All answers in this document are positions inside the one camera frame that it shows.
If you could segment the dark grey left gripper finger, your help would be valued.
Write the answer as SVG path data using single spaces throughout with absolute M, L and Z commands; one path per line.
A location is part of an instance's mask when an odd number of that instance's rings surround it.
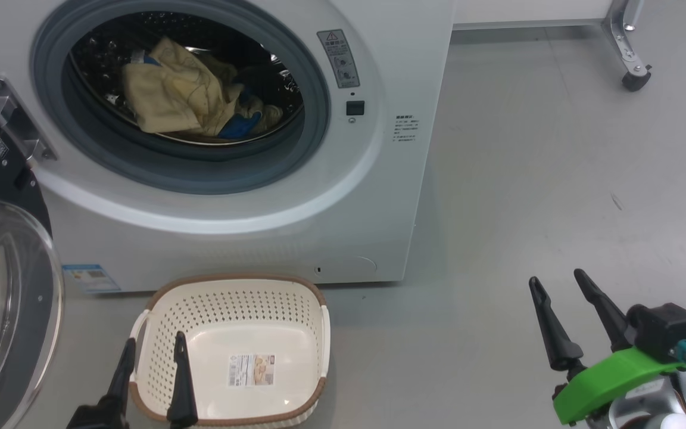
M 198 407 L 185 333 L 178 331 L 174 342 L 175 380 L 168 409 L 170 427 L 193 427 L 198 423 Z
M 106 396 L 116 405 L 117 409 L 126 409 L 127 394 L 131 375 L 135 369 L 136 340 L 126 339 L 120 359 L 107 389 Z

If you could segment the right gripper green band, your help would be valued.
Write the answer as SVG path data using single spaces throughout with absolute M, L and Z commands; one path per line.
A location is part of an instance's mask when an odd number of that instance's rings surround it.
M 677 360 L 661 363 L 642 350 L 631 348 L 632 329 L 626 315 L 583 269 L 575 269 L 573 274 L 582 295 L 596 310 L 615 353 L 585 369 L 581 362 L 582 348 L 570 340 L 552 310 L 551 298 L 541 281 L 536 276 L 529 279 L 550 369 L 579 373 L 553 399 L 555 413 L 563 425 L 585 420 L 607 403 L 658 375 L 686 369 L 686 364 Z

